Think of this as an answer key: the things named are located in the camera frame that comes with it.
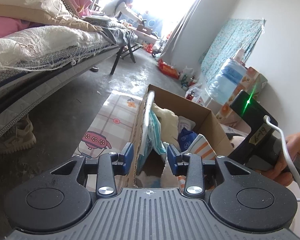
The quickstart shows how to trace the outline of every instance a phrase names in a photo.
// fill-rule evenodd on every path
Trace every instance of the blue package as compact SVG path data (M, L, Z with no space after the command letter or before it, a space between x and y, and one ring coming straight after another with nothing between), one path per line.
M191 143L197 138L197 134L194 131L188 131L186 128L183 127L181 132L178 135L178 143L181 149L181 152L186 151Z

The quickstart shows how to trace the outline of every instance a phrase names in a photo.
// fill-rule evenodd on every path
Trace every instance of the hand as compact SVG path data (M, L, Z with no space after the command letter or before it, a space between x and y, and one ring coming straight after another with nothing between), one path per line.
M296 155L300 154L300 132L289 135L285 141L290 157L294 160ZM268 171L262 171L261 174L286 187L293 181L293 177L290 172L281 173L285 169L286 165L283 153L281 153L274 168Z

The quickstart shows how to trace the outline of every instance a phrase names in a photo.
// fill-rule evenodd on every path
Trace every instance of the open cardboard box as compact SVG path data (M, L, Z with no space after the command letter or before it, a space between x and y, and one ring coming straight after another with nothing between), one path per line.
M233 148L230 141L211 110L150 84L139 105L130 137L130 142L134 145L134 159L132 161L130 173L127 176L128 187L135 187L135 175L141 145L146 96L148 91L151 90L154 91L154 102L157 106L169 109L177 116L181 115L194 121L196 125L193 131L204 135L217 155L228 156L232 152Z

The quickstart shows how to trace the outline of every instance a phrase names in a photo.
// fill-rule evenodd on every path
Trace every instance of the beige quilt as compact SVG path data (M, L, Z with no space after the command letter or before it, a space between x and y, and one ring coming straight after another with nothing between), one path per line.
M100 27L71 16L61 0L0 0L0 16L87 32L101 31Z

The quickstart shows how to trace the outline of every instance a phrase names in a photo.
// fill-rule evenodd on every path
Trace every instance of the ribbed gray plate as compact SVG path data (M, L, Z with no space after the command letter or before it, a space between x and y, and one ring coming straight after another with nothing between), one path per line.
M7 240L287 240L299 239L287 229L267 234L236 231L220 223L201 200L178 189L124 188L96 202L80 223L62 232L30 235L14 230Z

